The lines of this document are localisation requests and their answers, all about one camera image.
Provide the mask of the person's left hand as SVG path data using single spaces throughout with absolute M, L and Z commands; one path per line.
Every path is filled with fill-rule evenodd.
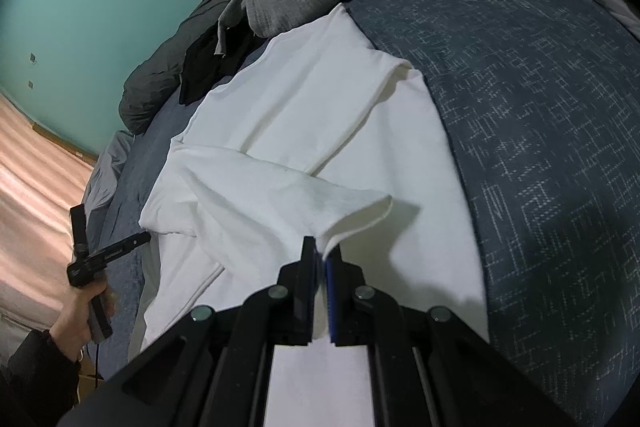
M 80 351 L 91 340 L 89 315 L 91 300 L 99 297 L 110 319 L 116 310 L 116 297 L 106 280 L 96 280 L 84 287 L 70 286 L 63 300 L 63 308 L 50 328 L 50 336 L 70 361 L 79 360 Z

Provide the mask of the dark left sleeve forearm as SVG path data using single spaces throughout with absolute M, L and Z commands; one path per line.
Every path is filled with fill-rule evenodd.
M 58 425 L 77 404 L 79 371 L 48 331 L 31 331 L 1 366 L 1 425 Z

